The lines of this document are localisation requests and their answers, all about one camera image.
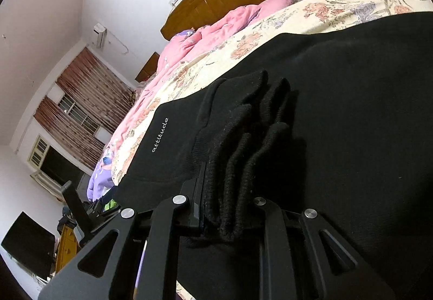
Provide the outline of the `black television screen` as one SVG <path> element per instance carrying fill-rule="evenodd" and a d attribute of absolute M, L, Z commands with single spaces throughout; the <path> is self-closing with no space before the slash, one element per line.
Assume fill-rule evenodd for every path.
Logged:
<path fill-rule="evenodd" d="M 4 236 L 1 246 L 30 272 L 47 279 L 54 263 L 55 241 L 54 234 L 21 212 Z"/>

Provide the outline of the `green package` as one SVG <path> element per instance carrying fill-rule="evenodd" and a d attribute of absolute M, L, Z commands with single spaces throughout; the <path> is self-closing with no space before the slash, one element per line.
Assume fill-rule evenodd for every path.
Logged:
<path fill-rule="evenodd" d="M 114 200 L 110 200 L 108 201 L 108 203 L 106 203 L 106 205 L 103 207 L 103 211 L 108 211 L 112 208 L 117 207 L 117 203 Z"/>

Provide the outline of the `wooden nightstand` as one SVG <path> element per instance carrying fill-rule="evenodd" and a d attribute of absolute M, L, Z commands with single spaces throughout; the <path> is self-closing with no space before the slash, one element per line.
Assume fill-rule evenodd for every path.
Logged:
<path fill-rule="evenodd" d="M 145 63 L 141 71 L 137 74 L 135 80 L 137 82 L 142 82 L 148 80 L 157 70 L 158 61 L 160 55 L 157 52 L 154 52 L 148 61 Z"/>

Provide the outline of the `red patterned curtain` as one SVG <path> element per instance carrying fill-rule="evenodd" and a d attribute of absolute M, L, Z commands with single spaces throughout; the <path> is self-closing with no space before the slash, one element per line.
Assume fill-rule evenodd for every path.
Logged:
<path fill-rule="evenodd" d="M 57 78 L 66 104 L 45 96 L 34 119 L 73 158 L 93 170 L 105 144 L 99 128 L 113 133 L 131 109 L 134 90 L 120 80 L 88 48 L 84 48 Z"/>

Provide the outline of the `black pants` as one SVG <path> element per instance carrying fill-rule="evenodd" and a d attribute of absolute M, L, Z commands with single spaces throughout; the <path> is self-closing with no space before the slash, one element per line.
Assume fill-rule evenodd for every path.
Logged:
<path fill-rule="evenodd" d="M 281 34 L 199 92 L 160 105 L 116 195 L 144 212 L 205 163 L 203 234 L 179 282 L 257 299 L 262 197 L 325 215 L 396 299 L 432 298 L 432 14 Z"/>

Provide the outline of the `pink blanket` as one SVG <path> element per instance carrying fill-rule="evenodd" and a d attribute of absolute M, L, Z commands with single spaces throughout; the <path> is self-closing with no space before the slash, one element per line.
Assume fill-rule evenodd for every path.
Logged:
<path fill-rule="evenodd" d="M 229 11 L 224 17 L 212 25 L 200 27 L 197 30 L 183 30 L 173 36 L 159 57 L 156 75 L 136 95 L 131 110 L 114 131 L 103 152 L 103 163 L 108 164 L 120 148 L 131 127 L 139 117 L 139 111 L 144 109 L 150 94 L 159 90 L 162 84 L 181 65 L 213 50 L 231 36 L 249 25 L 291 6 L 294 0 L 265 0 L 258 5 L 240 6 Z"/>

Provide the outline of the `floral cream quilt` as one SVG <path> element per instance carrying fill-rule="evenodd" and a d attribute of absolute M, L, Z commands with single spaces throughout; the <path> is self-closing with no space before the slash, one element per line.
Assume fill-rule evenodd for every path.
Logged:
<path fill-rule="evenodd" d="M 273 37 L 332 32 L 386 16 L 430 10 L 432 0 L 303 0 L 246 27 L 213 50 L 180 64 L 145 93 L 111 163 L 113 183 L 118 185 L 127 172 L 159 105 L 201 90 Z"/>

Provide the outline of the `white air conditioner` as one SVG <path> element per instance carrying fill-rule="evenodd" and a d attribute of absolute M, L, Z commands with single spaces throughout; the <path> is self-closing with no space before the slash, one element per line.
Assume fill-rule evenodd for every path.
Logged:
<path fill-rule="evenodd" d="M 100 49 L 103 47 L 104 39 L 106 37 L 106 27 L 100 23 L 97 23 L 93 27 L 93 45 Z"/>

